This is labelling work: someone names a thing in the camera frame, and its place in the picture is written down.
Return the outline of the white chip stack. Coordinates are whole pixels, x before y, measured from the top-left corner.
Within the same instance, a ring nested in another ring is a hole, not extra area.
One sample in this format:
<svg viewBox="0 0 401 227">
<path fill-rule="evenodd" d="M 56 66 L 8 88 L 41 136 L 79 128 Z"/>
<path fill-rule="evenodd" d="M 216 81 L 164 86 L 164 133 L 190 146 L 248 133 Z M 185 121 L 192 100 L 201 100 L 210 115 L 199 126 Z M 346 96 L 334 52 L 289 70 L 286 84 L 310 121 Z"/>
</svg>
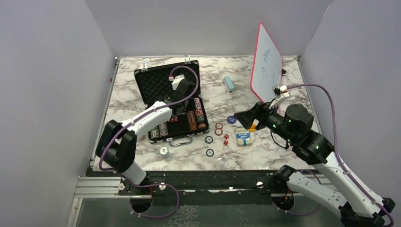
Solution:
<svg viewBox="0 0 401 227">
<path fill-rule="evenodd" d="M 170 151 L 167 147 L 161 147 L 159 149 L 159 153 L 163 158 L 169 158 L 170 157 Z"/>
</svg>

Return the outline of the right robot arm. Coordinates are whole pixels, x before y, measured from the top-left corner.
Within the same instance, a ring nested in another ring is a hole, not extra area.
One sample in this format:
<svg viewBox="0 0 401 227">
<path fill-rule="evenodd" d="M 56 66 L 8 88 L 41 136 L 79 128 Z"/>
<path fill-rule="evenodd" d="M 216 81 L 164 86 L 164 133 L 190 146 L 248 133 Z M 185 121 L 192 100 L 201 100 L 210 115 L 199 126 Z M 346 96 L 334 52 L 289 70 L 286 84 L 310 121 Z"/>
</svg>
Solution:
<svg viewBox="0 0 401 227">
<path fill-rule="evenodd" d="M 384 216 L 395 207 L 390 198 L 383 198 L 359 179 L 353 177 L 334 146 L 311 129 L 314 117 L 303 105 L 290 105 L 284 116 L 270 108 L 269 103 L 257 102 L 246 112 L 235 114 L 245 128 L 258 120 L 257 130 L 265 127 L 287 141 L 292 151 L 323 174 L 336 190 L 310 181 L 294 168 L 284 165 L 275 174 L 273 187 L 278 192 L 287 189 L 323 205 L 337 215 L 345 227 L 384 227 Z"/>
</svg>

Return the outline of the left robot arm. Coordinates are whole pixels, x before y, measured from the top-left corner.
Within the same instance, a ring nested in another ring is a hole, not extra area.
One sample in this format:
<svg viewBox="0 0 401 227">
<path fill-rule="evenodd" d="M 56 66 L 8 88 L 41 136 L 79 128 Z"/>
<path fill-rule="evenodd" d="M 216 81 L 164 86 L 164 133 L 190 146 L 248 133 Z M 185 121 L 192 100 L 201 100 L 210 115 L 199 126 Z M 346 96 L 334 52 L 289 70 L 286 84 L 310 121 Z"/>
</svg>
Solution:
<svg viewBox="0 0 401 227">
<path fill-rule="evenodd" d="M 135 161 L 137 140 L 156 126 L 180 115 L 198 86 L 198 81 L 192 83 L 183 79 L 169 96 L 155 101 L 138 115 L 124 122 L 110 120 L 96 148 L 96 155 L 100 158 L 99 169 L 105 171 L 103 163 L 108 164 L 108 170 L 115 170 L 131 181 L 135 193 L 145 193 L 149 182 L 145 170 Z"/>
</svg>

